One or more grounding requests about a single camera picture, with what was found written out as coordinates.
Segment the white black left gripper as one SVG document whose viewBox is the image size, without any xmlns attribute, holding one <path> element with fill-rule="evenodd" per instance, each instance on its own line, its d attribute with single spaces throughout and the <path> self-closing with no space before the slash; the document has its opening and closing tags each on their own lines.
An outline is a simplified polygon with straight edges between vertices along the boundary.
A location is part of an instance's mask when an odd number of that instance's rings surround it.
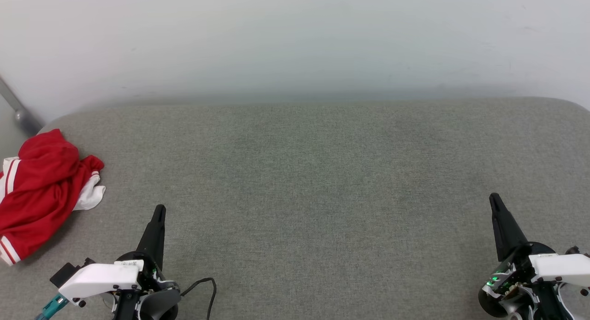
<svg viewBox="0 0 590 320">
<path fill-rule="evenodd" d="M 167 280 L 164 269 L 164 204 L 156 205 L 136 251 L 114 263 L 87 258 L 84 265 L 66 263 L 58 271 L 58 293 L 83 307 L 86 298 L 100 296 L 110 305 L 114 320 L 174 320 L 181 291 Z"/>
</svg>

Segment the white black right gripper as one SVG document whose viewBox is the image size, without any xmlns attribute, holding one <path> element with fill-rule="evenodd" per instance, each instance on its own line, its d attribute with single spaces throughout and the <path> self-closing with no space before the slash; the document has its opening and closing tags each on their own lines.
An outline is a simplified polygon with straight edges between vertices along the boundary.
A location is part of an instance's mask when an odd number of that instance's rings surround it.
<svg viewBox="0 0 590 320">
<path fill-rule="evenodd" d="M 480 307 L 504 320 L 582 320 L 567 306 L 563 289 L 589 295 L 589 255 L 577 247 L 565 255 L 546 253 L 544 244 L 529 243 L 498 193 L 489 201 L 500 264 L 478 293 Z"/>
</svg>

